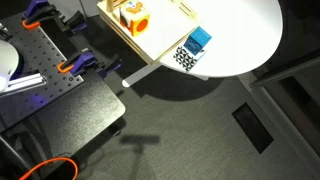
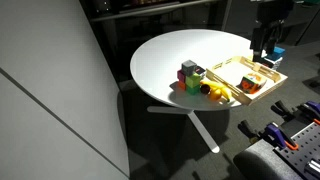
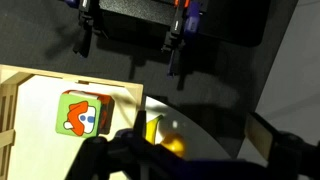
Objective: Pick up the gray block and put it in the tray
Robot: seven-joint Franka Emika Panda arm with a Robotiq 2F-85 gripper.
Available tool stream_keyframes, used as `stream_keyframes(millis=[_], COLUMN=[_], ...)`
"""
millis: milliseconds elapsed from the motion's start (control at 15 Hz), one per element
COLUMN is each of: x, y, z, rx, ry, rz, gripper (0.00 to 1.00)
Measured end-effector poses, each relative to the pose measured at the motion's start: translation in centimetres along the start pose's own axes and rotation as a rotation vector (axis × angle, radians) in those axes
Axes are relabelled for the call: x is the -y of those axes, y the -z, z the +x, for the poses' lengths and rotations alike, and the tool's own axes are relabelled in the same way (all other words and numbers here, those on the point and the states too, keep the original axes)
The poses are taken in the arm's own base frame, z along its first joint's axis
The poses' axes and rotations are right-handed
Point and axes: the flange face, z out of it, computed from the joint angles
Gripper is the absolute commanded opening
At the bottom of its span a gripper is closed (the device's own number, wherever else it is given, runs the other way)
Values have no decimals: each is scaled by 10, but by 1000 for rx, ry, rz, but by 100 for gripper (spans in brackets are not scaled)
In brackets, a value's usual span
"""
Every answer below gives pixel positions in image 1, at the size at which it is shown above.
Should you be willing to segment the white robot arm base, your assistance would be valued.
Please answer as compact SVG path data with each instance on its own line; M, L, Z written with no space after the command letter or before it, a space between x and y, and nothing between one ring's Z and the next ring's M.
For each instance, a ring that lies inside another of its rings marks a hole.
M19 65L19 54L10 43L0 40L0 92L9 85L10 78Z

